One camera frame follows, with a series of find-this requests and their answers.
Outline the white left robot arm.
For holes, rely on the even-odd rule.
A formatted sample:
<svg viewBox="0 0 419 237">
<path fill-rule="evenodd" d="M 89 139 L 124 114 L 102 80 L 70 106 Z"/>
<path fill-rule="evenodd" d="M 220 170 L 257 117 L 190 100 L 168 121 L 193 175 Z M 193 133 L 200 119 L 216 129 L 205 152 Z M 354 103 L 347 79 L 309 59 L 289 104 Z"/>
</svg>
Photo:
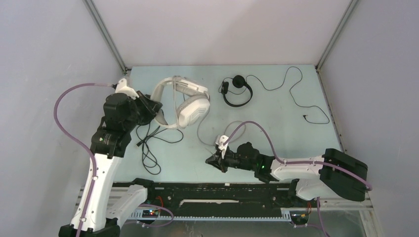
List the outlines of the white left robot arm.
<svg viewBox="0 0 419 237">
<path fill-rule="evenodd" d="M 162 106 L 140 91 L 123 89 L 109 95 L 103 105 L 104 116 L 92 136 L 91 146 L 72 136 L 57 117 L 58 99 L 54 119 L 58 127 L 81 145 L 88 153 L 89 172 L 78 209 L 70 224 L 59 230 L 60 237 L 118 237 L 128 215 L 135 205 L 152 205 L 156 192 L 149 187 L 133 185 L 129 193 L 118 201 L 116 210 L 108 211 L 107 204 L 116 171 L 131 142 L 131 132 L 142 122 L 150 122 Z"/>
</svg>

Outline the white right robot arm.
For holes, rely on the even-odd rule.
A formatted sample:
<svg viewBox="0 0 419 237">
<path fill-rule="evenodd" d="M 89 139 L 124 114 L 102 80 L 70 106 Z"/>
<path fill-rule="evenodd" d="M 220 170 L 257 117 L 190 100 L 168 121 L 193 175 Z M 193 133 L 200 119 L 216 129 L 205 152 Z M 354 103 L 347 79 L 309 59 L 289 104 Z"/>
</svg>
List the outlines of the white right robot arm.
<svg viewBox="0 0 419 237">
<path fill-rule="evenodd" d="M 247 142 L 235 152 L 229 148 L 216 149 L 205 163 L 223 173 L 230 167 L 252 171 L 255 178 L 264 183 L 291 181 L 295 187 L 288 191 L 287 199 L 293 206 L 318 197 L 361 202 L 370 189 L 365 184 L 368 166 L 334 148 L 327 148 L 323 155 L 316 157 L 279 161 L 274 156 L 261 154 Z"/>
</svg>

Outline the white gaming headset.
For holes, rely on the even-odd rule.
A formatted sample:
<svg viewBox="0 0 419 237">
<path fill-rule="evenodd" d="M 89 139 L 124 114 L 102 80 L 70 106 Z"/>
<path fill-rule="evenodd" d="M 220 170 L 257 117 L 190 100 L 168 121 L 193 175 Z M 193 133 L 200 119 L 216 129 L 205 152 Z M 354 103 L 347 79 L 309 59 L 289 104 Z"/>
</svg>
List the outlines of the white gaming headset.
<svg viewBox="0 0 419 237">
<path fill-rule="evenodd" d="M 163 110 L 160 109 L 155 116 L 155 122 L 168 129 L 184 129 L 193 125 L 199 118 L 206 115 L 210 110 L 210 94 L 208 88 L 181 76 L 173 76 L 160 81 L 151 94 L 150 99 L 161 102 L 164 88 L 171 85 L 173 96 L 177 92 L 187 95 L 188 98 L 179 106 L 174 106 L 175 123 L 169 124 Z"/>
</svg>

